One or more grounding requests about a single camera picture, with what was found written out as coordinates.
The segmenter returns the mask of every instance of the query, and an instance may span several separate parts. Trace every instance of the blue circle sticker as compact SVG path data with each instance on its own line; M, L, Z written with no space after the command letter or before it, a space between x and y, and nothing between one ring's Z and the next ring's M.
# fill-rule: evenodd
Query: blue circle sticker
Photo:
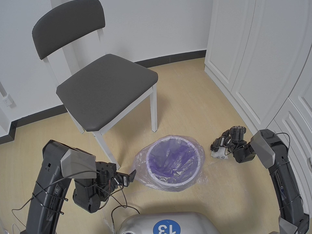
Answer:
M154 225L153 234L180 234L181 227L176 221L164 219Z

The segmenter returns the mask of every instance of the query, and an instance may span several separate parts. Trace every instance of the purple trash bag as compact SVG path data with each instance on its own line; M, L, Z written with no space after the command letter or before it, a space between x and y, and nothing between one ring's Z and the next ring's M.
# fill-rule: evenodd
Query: purple trash bag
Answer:
M143 148L134 158L135 179L159 190L179 192L205 176L202 146L191 137L168 135Z

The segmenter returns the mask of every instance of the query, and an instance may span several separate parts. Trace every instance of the robotic arm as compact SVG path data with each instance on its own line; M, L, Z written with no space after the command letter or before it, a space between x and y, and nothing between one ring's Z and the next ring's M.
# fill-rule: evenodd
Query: robotic arm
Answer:
M217 138L210 149L228 148L238 163L253 160L257 155L270 172L280 207L280 233L304 234L309 229L309 215L303 212L302 199L291 164L288 148L271 130L259 130L249 143L244 141L246 128L234 126Z
M131 174L116 172L116 164L96 162L83 150L50 140L42 150L43 162L29 206L26 230L22 234L54 234L69 184L74 179L73 200L89 213L100 208L118 186L133 182Z

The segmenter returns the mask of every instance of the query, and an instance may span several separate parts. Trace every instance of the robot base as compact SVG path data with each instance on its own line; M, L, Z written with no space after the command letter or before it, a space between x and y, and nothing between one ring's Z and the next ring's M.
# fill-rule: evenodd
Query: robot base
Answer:
M220 234L201 213L156 213L128 217L118 234Z

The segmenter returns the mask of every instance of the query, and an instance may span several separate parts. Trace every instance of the white cabinet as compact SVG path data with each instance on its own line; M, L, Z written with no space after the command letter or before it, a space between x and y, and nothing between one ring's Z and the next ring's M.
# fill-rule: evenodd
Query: white cabinet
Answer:
M256 0L231 94L257 129L268 126L303 69L312 43L311 5L311 0Z
M289 98L312 129L312 52Z
M305 194L303 201L312 209L312 131L301 113L287 98L284 105L274 118L275 122L282 130L289 134L291 147L289 157L300 177L302 184L302 194Z
M213 0L205 64L231 91L246 48L255 0Z

